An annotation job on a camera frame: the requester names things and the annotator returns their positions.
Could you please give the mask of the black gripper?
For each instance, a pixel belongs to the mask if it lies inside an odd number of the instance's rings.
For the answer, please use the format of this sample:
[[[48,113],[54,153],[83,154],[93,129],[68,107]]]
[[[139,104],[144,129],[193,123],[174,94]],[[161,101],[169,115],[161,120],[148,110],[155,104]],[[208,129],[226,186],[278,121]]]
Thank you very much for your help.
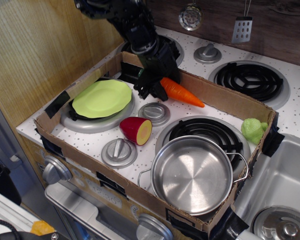
[[[175,45],[165,41],[157,41],[157,46],[150,53],[138,54],[143,68],[137,74],[133,88],[141,99],[148,95],[167,101],[168,95],[161,85],[162,78],[167,77],[180,83],[180,73],[174,56]]]

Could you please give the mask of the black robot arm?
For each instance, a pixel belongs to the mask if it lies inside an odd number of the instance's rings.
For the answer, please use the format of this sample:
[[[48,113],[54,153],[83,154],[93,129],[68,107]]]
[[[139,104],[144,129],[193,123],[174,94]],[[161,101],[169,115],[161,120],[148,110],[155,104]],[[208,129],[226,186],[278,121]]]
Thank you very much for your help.
[[[134,82],[134,89],[142,99],[148,95],[168,100],[161,84],[164,77],[180,82],[176,44],[161,38],[154,24],[151,11],[142,0],[76,0],[76,8],[92,20],[106,19],[130,44],[137,55],[143,72]]]

